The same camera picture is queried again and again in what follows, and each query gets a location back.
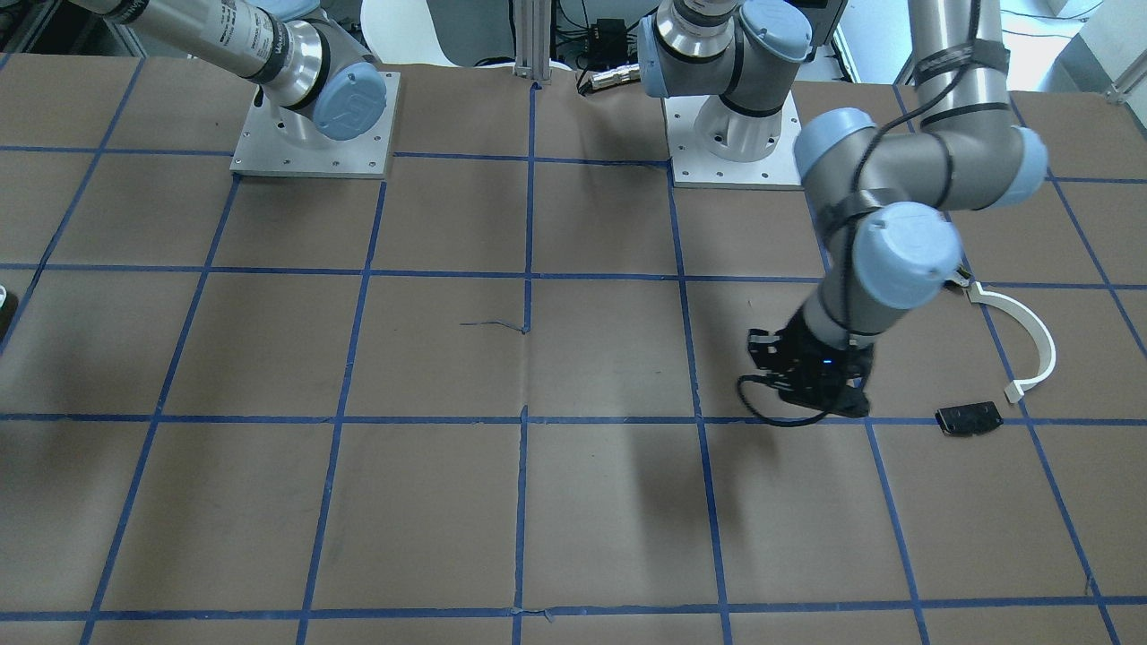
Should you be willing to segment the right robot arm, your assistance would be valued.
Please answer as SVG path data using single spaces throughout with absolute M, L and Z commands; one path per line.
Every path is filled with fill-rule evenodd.
M 79 1 L 262 87 L 270 102 L 334 142 L 376 126 L 388 106 L 384 73 L 319 1 Z

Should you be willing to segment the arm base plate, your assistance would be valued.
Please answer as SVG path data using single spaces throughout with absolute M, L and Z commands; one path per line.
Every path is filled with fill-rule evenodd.
M 387 107 L 379 122 L 348 142 L 334 142 L 303 116 L 263 98 L 247 110 L 231 171 L 262 178 L 385 179 L 392 154 L 401 73 L 384 71 Z
M 766 117 L 734 112 L 720 98 L 668 98 L 662 106 L 677 187 L 799 189 L 793 150 L 802 125 L 791 93 Z

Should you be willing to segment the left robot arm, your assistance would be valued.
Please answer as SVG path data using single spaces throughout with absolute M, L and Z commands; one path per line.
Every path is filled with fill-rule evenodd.
M 962 258 L 946 210 L 1024 201 L 1048 148 L 1009 114 L 1009 50 L 996 1 L 910 1 L 914 133 L 856 107 L 816 116 L 791 155 L 832 267 L 777 333 L 751 331 L 756 373 L 796 407 L 866 413 L 877 336 L 931 301 Z M 643 16 L 635 52 L 651 98 L 707 98 L 709 151 L 760 160 L 812 50 L 806 14 L 787 1 L 663 1 Z

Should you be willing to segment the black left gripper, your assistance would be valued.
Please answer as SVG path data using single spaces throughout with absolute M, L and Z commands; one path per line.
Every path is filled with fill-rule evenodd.
M 790 322 L 775 333 L 762 331 L 762 328 L 750 328 L 746 339 L 746 350 L 752 359 L 758 374 L 746 376 L 749 383 L 767 384 L 778 391 L 775 387 L 779 376 L 791 367 L 799 365 L 807 359 L 838 359 L 849 363 L 868 357 L 872 364 L 875 350 L 872 345 L 860 347 L 856 341 L 849 340 L 845 348 L 836 348 L 824 343 L 807 329 L 806 322 L 802 318 L 791 318 Z

